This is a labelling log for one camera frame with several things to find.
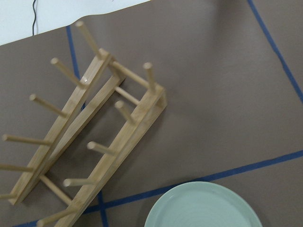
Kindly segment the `pale green ceramic plate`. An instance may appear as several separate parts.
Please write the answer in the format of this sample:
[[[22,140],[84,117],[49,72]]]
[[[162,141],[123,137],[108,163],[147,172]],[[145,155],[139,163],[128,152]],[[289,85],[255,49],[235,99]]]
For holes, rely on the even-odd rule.
[[[252,207],[234,191],[210,182],[189,182],[164,193],[146,227],[260,227]]]

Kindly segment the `wooden dish rack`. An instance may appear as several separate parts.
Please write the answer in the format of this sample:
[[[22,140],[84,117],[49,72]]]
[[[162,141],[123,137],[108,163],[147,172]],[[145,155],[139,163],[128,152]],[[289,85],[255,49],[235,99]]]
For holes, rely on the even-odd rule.
[[[138,75],[99,47],[83,21],[75,26],[91,53],[87,68],[77,77],[61,57],[52,58],[51,69],[72,90],[59,105],[36,94],[27,99],[50,114],[50,124],[35,138],[0,136],[5,145],[34,150],[20,165],[1,163],[2,172],[17,174],[1,200],[18,205],[42,183],[63,202],[63,210],[37,221],[39,227],[73,226],[167,106],[152,63]]]

